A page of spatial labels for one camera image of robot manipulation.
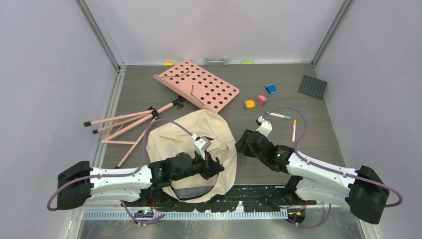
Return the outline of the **cream canvas backpack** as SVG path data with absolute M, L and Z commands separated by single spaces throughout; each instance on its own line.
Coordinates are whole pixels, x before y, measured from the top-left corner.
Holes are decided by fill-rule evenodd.
M 237 153 L 235 140 L 225 119 L 209 110 L 202 109 L 182 116 L 173 122 L 160 121 L 148 131 L 145 145 L 150 162 L 158 162 L 180 153 L 186 153 L 191 161 L 200 157 L 194 146 L 195 138 L 207 137 L 210 161 L 218 162 L 224 170 L 205 179 L 195 174 L 180 180 L 172 180 L 162 190 L 168 196 L 186 203 L 203 203 L 215 196 L 225 195 L 234 185 Z

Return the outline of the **pink eraser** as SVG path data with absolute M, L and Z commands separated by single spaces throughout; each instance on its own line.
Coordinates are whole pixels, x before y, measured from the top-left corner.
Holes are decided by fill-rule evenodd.
M 266 106 L 267 104 L 267 98 L 264 95 L 258 95 L 257 96 L 257 102 L 262 105 L 262 106 Z

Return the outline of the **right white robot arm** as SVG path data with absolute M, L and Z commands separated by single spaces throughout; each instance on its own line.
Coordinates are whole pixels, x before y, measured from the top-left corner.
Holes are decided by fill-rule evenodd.
M 370 167 L 360 169 L 332 165 L 285 145 L 274 145 L 258 131 L 246 130 L 236 151 L 259 159 L 275 172 L 290 174 L 284 198 L 290 204 L 320 201 L 349 209 L 358 219 L 378 224 L 390 195 Z

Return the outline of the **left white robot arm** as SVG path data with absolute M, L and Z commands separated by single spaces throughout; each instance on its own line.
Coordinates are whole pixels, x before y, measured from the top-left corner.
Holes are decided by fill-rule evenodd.
M 210 179 L 224 170 L 218 158 L 179 153 L 152 162 L 140 169 L 102 169 L 80 161 L 58 175 L 56 210 L 70 210 L 95 201 L 137 202 L 147 206 L 153 194 L 149 190 L 169 187 L 172 182 L 200 175 Z

